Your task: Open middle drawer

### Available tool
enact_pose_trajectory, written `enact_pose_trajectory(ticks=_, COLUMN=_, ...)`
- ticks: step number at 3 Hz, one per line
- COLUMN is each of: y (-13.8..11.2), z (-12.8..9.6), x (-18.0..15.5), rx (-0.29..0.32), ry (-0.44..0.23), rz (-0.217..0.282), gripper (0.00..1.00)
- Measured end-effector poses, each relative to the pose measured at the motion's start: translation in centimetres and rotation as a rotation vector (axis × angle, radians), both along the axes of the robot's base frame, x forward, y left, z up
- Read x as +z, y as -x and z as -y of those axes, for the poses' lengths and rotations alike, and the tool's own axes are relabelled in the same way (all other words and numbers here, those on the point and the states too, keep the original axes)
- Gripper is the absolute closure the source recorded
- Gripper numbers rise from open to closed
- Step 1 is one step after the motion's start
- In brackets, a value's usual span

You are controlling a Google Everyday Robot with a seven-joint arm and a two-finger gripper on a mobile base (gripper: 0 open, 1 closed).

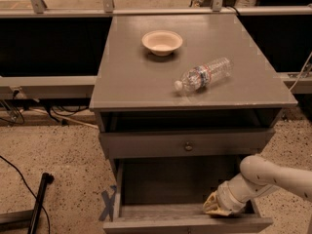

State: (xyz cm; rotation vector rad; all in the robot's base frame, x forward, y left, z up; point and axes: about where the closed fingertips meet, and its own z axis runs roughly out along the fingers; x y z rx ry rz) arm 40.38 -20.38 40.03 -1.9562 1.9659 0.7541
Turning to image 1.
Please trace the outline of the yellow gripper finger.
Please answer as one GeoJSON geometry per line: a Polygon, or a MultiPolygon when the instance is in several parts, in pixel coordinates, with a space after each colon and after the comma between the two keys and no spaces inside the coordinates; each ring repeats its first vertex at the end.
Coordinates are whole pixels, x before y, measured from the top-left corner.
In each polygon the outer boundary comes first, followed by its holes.
{"type": "Polygon", "coordinates": [[[221,216],[230,216],[232,213],[230,211],[224,211],[224,210],[208,210],[205,211],[205,214],[207,215],[221,215],[221,216]]]}
{"type": "Polygon", "coordinates": [[[211,212],[215,212],[217,210],[218,207],[218,203],[217,203],[217,199],[216,199],[216,193],[213,192],[208,199],[206,200],[206,202],[203,205],[203,211],[205,213],[211,213],[211,212]]]}

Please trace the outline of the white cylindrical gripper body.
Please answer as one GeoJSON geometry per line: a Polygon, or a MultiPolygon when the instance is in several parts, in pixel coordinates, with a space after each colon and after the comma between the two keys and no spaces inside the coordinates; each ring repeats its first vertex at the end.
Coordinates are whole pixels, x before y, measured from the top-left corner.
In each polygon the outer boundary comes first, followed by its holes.
{"type": "Polygon", "coordinates": [[[219,214],[234,215],[251,199],[251,191],[242,178],[226,180],[217,188],[216,199],[219,214]]]}

